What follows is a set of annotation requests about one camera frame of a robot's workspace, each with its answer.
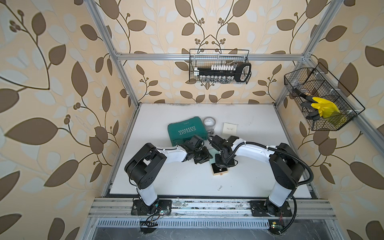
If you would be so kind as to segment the mint green jewelry box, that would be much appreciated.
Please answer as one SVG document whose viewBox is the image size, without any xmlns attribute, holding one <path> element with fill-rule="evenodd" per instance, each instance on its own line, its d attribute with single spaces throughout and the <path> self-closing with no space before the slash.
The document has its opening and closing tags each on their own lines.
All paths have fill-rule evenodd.
<svg viewBox="0 0 384 240">
<path fill-rule="evenodd" d="M 218 167 L 216 165 L 216 156 L 215 155 L 213 155 L 213 158 L 210 159 L 209 163 L 211 165 L 211 170 L 212 170 L 212 173 L 214 176 L 222 176 L 223 174 L 228 172 L 228 168 L 222 168 L 222 167 Z"/>
</svg>

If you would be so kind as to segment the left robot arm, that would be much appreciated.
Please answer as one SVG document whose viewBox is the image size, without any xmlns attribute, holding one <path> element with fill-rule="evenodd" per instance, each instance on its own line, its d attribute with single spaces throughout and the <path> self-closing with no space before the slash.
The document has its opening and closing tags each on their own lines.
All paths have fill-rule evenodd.
<svg viewBox="0 0 384 240">
<path fill-rule="evenodd" d="M 153 182 L 164 164 L 189 160 L 193 160 L 195 164 L 202 164 L 212 158 L 204 140 L 195 135 L 182 145 L 170 148 L 145 144 L 125 165 L 124 171 L 129 177 L 130 184 L 136 187 L 141 203 L 146 207 L 152 207 L 159 201 Z"/>
</svg>

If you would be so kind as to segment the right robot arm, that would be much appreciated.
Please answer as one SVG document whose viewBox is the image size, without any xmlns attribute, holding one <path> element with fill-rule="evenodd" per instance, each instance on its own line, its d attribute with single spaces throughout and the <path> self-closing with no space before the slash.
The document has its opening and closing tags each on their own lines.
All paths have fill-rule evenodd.
<svg viewBox="0 0 384 240">
<path fill-rule="evenodd" d="M 218 135 L 209 136 L 208 140 L 210 145 L 218 151 L 215 155 L 218 167 L 234 167 L 237 156 L 270 165 L 275 177 L 275 184 L 266 200 L 268 207 L 282 207 L 299 186 L 307 185 L 314 180 L 311 167 L 302 161 L 287 144 L 266 146 L 236 136 L 223 139 Z"/>
</svg>

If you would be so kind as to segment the cream jewelry box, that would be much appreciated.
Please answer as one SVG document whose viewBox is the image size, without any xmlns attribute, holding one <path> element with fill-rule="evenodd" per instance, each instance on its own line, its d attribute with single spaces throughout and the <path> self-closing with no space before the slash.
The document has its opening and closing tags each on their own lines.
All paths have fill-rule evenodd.
<svg viewBox="0 0 384 240">
<path fill-rule="evenodd" d="M 236 124 L 224 123 L 222 133 L 223 135 L 235 136 L 237 134 L 237 127 L 238 125 Z"/>
</svg>

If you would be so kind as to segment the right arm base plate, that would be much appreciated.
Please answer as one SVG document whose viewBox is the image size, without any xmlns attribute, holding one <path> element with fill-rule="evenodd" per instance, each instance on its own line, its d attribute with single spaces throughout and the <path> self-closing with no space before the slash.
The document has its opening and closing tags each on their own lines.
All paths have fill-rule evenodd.
<svg viewBox="0 0 384 240">
<path fill-rule="evenodd" d="M 269 200 L 249 201 L 253 217 L 292 217 L 293 212 L 287 201 L 281 207 L 277 207 Z"/>
</svg>

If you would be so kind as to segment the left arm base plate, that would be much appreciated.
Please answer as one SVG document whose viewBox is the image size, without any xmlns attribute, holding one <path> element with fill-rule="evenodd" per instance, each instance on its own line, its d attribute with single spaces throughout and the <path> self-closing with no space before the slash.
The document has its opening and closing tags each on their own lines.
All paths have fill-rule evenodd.
<svg viewBox="0 0 384 240">
<path fill-rule="evenodd" d="M 172 211 L 172 201 L 157 199 L 152 205 L 147 206 L 143 200 L 133 201 L 132 216 L 169 215 Z"/>
</svg>

